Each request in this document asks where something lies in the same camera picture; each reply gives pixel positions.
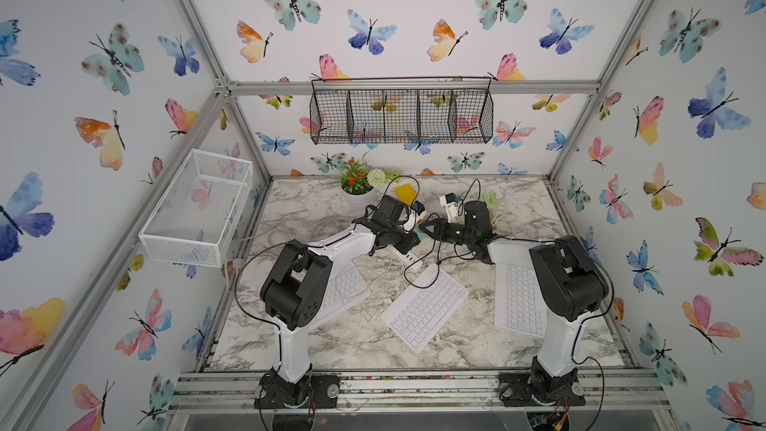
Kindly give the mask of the white power strip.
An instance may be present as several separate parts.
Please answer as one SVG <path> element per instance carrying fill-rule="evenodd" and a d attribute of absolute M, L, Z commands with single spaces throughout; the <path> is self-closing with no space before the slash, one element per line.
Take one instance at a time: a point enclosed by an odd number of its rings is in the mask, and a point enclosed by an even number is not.
<path fill-rule="evenodd" d="M 389 247 L 388 249 L 393 257 L 396 257 L 396 259 L 402 263 L 405 269 L 418 269 L 418 267 L 421 267 L 421 259 L 416 257 L 416 255 L 413 255 L 411 251 L 408 251 L 408 253 L 400 253 L 396 247 Z"/>

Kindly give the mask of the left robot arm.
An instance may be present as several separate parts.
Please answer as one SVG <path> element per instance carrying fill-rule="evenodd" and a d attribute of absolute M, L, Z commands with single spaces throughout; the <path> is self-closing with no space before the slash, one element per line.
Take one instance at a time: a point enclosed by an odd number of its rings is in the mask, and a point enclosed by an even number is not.
<path fill-rule="evenodd" d="M 407 255 L 420 243 L 415 229 L 424 213 L 419 202 L 409 206 L 385 195 L 348 229 L 321 241 L 293 239 L 283 246 L 261 288 L 268 322 L 275 326 L 277 358 L 261 377 L 256 407 L 297 408 L 311 401 L 309 325 L 320 311 L 333 269 L 387 247 Z"/>

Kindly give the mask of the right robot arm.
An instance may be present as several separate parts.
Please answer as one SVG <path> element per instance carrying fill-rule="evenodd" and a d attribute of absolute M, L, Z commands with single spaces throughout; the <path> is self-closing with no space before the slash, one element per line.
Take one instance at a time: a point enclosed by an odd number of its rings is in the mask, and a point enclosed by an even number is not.
<path fill-rule="evenodd" d="M 598 317 L 610 287 L 578 238 L 542 241 L 498 235 L 487 205 L 478 201 L 464 203 L 464 223 L 435 217 L 419 229 L 434 241 L 464 245 L 474 259 L 494 265 L 499 275 L 534 273 L 546 311 L 544 341 L 528 371 L 499 375 L 503 405 L 584 405 L 584 393 L 576 390 L 576 347 L 586 322 Z"/>

